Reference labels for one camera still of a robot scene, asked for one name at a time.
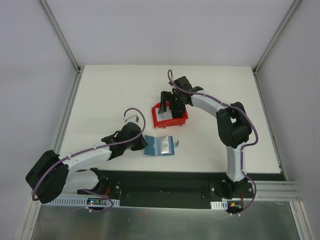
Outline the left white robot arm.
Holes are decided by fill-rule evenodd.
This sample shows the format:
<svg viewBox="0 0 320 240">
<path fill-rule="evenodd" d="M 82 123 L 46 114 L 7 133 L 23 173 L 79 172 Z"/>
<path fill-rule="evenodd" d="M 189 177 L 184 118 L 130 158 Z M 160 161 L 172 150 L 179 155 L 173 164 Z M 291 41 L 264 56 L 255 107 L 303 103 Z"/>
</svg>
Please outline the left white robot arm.
<svg viewBox="0 0 320 240">
<path fill-rule="evenodd" d="M 126 150 L 144 149 L 148 145 L 143 137 L 145 128 L 128 122 L 121 130 L 102 138 L 102 144 L 68 154 L 63 158 L 52 149 L 45 151 L 25 177 L 32 189 L 31 199 L 47 204 L 63 192 L 71 174 L 93 164 L 118 158 Z"/>
</svg>

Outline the red plastic bin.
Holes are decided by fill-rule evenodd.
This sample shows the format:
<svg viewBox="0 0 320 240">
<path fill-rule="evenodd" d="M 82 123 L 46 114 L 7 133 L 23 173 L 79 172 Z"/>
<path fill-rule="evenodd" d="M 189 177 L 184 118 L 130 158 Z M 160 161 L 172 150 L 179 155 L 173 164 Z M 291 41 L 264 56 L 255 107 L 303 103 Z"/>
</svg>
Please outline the red plastic bin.
<svg viewBox="0 0 320 240">
<path fill-rule="evenodd" d="M 170 107 L 169 102 L 166 103 L 166 106 L 167 106 L 167 111 L 171 111 L 169 109 L 169 107 Z M 182 118 L 172 118 L 169 120 L 164 120 L 164 121 L 158 122 L 156 112 L 158 112 L 159 107 L 160 107 L 160 103 L 157 103 L 156 105 L 154 105 L 151 108 L 151 115 L 152 115 L 152 121 L 153 121 L 154 128 L 165 129 L 166 127 L 173 127 L 173 126 L 180 126 L 181 127 L 186 123 L 187 119 L 189 118 L 187 109 L 185 109 L 185 113 L 182 115 Z"/>
</svg>

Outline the blue card holder wallet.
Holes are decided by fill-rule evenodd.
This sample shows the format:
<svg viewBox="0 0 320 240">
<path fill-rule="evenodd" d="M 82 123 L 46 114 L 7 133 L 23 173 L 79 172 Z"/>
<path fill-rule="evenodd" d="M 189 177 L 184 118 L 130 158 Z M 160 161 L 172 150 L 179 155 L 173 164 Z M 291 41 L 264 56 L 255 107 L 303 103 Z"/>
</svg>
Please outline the blue card holder wallet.
<svg viewBox="0 0 320 240">
<path fill-rule="evenodd" d="M 175 148 L 179 146 L 179 141 L 174 142 L 173 136 L 154 137 L 145 135 L 147 146 L 144 154 L 151 157 L 174 156 Z"/>
</svg>

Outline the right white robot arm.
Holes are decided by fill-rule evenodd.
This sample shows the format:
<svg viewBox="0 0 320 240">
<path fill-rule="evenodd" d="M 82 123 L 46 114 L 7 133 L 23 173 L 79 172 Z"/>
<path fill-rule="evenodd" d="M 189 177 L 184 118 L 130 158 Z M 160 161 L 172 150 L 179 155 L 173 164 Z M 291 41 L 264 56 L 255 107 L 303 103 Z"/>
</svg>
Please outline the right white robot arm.
<svg viewBox="0 0 320 240">
<path fill-rule="evenodd" d="M 247 183 L 244 172 L 243 148 L 252 133 L 245 109 L 240 102 L 223 103 L 204 92 L 204 89 L 193 87 L 183 76 L 169 83 L 171 91 L 160 93 L 158 114 L 169 109 L 174 119 L 182 117 L 186 105 L 197 107 L 216 118 L 218 136 L 226 146 L 227 170 L 224 182 L 216 187 L 216 194 L 227 199 L 237 197 Z"/>
</svg>

